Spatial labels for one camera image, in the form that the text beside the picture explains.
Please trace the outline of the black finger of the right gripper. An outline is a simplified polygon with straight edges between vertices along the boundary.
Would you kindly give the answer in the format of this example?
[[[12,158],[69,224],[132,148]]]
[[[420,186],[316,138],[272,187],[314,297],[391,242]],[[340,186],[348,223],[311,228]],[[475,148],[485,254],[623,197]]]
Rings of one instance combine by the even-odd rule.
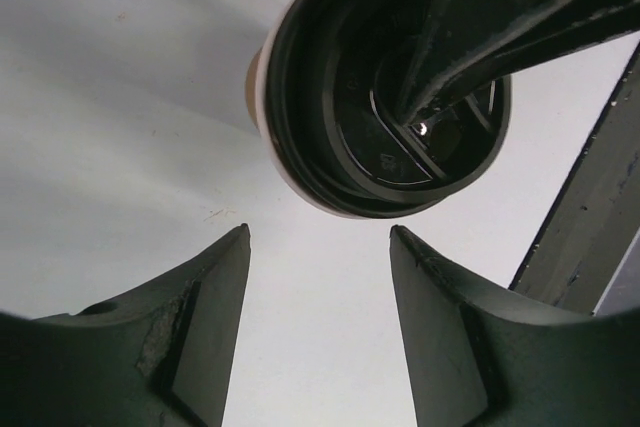
[[[492,80],[638,29],[639,0],[435,0],[397,119],[408,124]]]

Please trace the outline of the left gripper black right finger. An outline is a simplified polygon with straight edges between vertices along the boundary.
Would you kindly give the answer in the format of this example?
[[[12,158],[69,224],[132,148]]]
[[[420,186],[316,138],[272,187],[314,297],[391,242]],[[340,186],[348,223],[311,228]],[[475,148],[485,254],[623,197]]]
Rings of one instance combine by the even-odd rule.
[[[635,426],[639,313],[578,314],[505,289],[390,232],[421,426]]]

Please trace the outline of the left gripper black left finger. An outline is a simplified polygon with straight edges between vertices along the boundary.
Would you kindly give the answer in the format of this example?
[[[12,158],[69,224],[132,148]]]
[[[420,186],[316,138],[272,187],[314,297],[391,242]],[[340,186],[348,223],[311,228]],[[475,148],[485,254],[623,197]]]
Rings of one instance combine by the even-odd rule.
[[[249,265],[240,225],[78,314],[3,314],[2,424],[221,425]]]

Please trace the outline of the single black cup lid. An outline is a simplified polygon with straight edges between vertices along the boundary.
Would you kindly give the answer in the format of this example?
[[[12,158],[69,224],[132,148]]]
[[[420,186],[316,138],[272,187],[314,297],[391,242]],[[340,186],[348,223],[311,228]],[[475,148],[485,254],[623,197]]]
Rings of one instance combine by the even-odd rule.
[[[410,125],[392,110],[434,0],[294,0],[262,84],[268,137],[306,200],[391,219],[478,179],[503,145],[511,80],[494,80]]]

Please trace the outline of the single brown paper cup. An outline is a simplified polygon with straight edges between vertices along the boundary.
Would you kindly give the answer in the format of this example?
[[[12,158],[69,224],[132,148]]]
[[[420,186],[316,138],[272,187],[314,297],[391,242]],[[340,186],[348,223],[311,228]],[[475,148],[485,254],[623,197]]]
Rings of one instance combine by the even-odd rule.
[[[260,134],[266,151],[269,154],[271,163],[277,170],[280,178],[296,193],[299,198],[314,208],[329,215],[345,219],[356,219],[356,216],[354,215],[342,212],[334,207],[330,207],[329,204],[323,201],[317,194],[312,194],[309,189],[304,188],[301,181],[294,179],[282,162],[281,156],[276,151],[276,137],[268,126],[266,81],[269,60],[271,58],[276,35],[284,22],[286,15],[292,9],[295,2],[296,0],[291,0],[280,11],[279,16],[276,18],[276,21],[269,30],[262,47],[255,54],[249,64],[245,79],[245,101],[247,111]]]

